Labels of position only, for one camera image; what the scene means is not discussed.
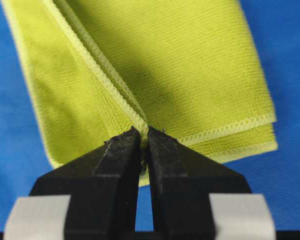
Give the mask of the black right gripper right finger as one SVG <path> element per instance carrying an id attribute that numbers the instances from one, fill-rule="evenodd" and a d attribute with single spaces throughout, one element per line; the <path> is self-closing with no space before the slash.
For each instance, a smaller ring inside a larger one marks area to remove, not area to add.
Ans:
<path id="1" fill-rule="evenodd" d="M 150 127 L 153 234 L 160 240 L 274 240 L 273 218 L 245 177 Z"/>

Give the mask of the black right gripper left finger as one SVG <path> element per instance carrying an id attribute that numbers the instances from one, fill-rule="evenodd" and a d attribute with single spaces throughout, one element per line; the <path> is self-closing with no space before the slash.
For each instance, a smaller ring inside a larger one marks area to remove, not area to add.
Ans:
<path id="1" fill-rule="evenodd" d="M 6 240 L 118 240 L 135 229 L 141 137 L 135 128 L 39 177 L 19 197 Z"/>

